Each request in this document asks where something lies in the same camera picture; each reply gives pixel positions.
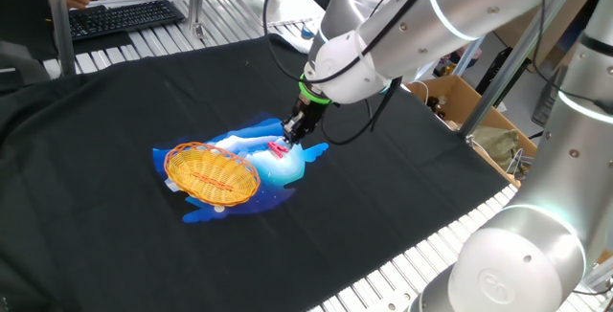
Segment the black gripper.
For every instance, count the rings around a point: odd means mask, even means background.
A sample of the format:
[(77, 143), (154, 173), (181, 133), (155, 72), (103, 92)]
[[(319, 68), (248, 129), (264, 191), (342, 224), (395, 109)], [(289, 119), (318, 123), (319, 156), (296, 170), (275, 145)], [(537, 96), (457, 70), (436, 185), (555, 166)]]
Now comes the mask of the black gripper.
[(288, 146), (299, 144), (314, 131), (328, 106), (328, 100), (321, 103), (300, 94), (292, 107), (290, 117), (282, 122), (284, 142)]

